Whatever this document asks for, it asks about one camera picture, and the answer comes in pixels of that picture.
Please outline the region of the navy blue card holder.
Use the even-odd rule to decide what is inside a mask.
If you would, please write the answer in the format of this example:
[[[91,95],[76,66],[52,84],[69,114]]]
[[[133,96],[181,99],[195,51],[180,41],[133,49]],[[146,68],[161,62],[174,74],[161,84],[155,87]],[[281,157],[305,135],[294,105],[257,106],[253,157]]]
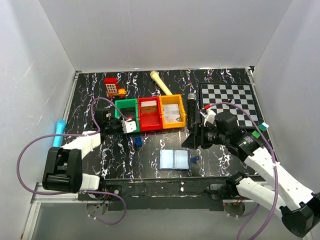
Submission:
[[[188,171],[191,163],[200,159],[199,156],[191,157],[189,150],[163,149],[159,152],[159,170]]]

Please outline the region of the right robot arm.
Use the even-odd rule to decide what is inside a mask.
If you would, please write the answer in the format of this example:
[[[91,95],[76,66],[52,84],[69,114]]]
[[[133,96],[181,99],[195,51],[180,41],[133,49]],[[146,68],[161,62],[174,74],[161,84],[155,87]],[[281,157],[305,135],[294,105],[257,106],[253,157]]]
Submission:
[[[182,147],[208,149],[224,145],[227,150],[254,169],[272,188],[262,186],[237,172],[218,189],[232,197],[244,197],[276,214],[295,236],[305,237],[320,222],[320,195],[302,185],[263,146],[262,138],[244,132],[230,112],[209,113],[204,123],[195,123]]]

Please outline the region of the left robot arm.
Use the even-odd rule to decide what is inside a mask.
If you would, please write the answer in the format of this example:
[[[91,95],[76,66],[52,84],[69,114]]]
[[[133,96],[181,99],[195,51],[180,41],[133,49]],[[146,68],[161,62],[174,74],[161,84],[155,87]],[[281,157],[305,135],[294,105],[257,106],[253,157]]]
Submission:
[[[91,121],[82,132],[83,136],[49,149],[42,179],[45,190],[77,193],[99,189],[100,177],[83,173],[82,160],[108,135],[121,132],[122,123],[108,110],[101,108],[94,111],[94,118],[95,121]]]

